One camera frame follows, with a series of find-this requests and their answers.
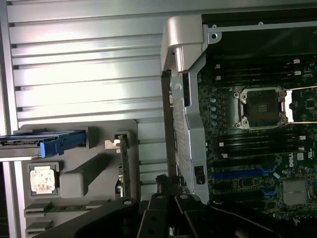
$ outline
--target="cpu socket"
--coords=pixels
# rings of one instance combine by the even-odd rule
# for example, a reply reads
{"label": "cpu socket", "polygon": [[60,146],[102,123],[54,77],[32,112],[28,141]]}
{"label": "cpu socket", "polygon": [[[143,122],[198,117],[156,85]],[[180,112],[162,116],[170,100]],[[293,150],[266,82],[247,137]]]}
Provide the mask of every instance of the cpu socket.
{"label": "cpu socket", "polygon": [[286,124],[285,97],[287,91],[280,87],[251,88],[235,92],[239,100],[240,121],[238,129],[269,129]]}

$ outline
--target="green circuit board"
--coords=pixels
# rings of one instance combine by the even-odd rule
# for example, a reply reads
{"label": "green circuit board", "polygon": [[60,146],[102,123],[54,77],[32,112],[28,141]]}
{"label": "green circuit board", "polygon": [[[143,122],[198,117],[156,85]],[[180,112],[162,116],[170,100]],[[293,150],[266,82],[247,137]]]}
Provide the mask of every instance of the green circuit board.
{"label": "green circuit board", "polygon": [[210,60],[198,73],[210,198],[317,217],[315,61]]}

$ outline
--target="motherboard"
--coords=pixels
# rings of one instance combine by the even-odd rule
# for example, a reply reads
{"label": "motherboard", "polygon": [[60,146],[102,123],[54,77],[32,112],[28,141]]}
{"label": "motherboard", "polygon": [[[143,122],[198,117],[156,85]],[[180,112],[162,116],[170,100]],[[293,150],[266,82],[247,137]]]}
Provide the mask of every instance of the motherboard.
{"label": "motherboard", "polygon": [[317,58],[209,59],[198,73],[210,198],[317,217]]}

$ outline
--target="metal side panel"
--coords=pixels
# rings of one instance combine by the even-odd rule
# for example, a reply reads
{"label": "metal side panel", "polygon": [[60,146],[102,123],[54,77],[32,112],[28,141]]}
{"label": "metal side panel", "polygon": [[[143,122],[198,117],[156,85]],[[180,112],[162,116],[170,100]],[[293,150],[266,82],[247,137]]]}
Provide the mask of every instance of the metal side panel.
{"label": "metal side panel", "polygon": [[[0,133],[31,123],[135,119],[146,155],[164,143],[159,48],[170,17],[313,2],[1,0]],[[158,152],[140,157],[160,167],[166,155]],[[24,237],[21,163],[4,170],[10,237]],[[141,177],[153,181],[150,173],[157,171],[145,167]],[[156,188],[145,182],[142,191]]]}

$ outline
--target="blue drive tray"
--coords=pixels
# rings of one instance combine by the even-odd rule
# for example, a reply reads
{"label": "blue drive tray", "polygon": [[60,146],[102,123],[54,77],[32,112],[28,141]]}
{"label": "blue drive tray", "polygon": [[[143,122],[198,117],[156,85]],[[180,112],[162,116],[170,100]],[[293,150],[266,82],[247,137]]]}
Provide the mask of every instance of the blue drive tray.
{"label": "blue drive tray", "polygon": [[86,132],[61,131],[0,136],[0,157],[51,157],[86,144]]}

